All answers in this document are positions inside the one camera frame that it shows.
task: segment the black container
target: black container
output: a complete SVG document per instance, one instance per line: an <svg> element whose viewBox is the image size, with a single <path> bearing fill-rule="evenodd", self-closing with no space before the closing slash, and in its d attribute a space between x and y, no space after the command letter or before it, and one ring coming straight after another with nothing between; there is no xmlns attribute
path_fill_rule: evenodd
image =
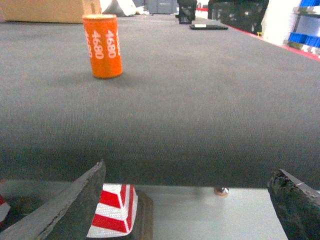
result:
<svg viewBox="0 0 320 240"><path fill-rule="evenodd" d="M181 6L179 9L179 24L191 24L194 18L194 7Z"/></svg>

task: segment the cardboard box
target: cardboard box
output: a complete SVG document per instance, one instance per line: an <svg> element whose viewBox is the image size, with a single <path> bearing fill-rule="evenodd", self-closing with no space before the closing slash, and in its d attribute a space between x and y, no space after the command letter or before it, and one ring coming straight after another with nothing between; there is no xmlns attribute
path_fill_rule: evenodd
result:
<svg viewBox="0 0 320 240"><path fill-rule="evenodd" d="M83 14L100 14L100 0L0 0L6 21L82 23Z"/></svg>

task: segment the gray metal surface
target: gray metal surface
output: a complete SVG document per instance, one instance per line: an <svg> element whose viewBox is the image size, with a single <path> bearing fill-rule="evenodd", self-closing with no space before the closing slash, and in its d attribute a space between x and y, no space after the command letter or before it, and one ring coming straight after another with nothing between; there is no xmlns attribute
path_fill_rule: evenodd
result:
<svg viewBox="0 0 320 240"><path fill-rule="evenodd" d="M119 18L123 74L95 79L82 25L0 23L0 176L320 188L320 62L170 15Z"/></svg>
<svg viewBox="0 0 320 240"><path fill-rule="evenodd" d="M151 14L174 14L177 12L176 0L147 0L147 9Z"/></svg>

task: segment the metal shelf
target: metal shelf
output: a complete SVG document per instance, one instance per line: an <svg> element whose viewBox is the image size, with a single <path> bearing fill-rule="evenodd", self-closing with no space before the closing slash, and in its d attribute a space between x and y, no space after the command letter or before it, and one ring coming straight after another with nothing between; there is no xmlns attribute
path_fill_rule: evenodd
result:
<svg viewBox="0 0 320 240"><path fill-rule="evenodd" d="M309 45L297 43L294 41L288 41L288 40L285 40L284 44L291 47L291 48L304 51L306 53L315 54L315 55L319 56L319 58L320 58L320 48L319 47L309 46Z"/></svg>
<svg viewBox="0 0 320 240"><path fill-rule="evenodd" d="M293 12L299 15L306 15L320 18L320 6L296 6Z"/></svg>

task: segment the white floor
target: white floor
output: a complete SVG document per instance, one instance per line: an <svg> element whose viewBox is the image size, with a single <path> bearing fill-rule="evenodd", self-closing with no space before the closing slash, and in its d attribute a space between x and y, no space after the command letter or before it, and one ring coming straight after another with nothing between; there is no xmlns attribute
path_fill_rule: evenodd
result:
<svg viewBox="0 0 320 240"><path fill-rule="evenodd" d="M287 240L267 189L136 186L154 204L154 240Z"/></svg>

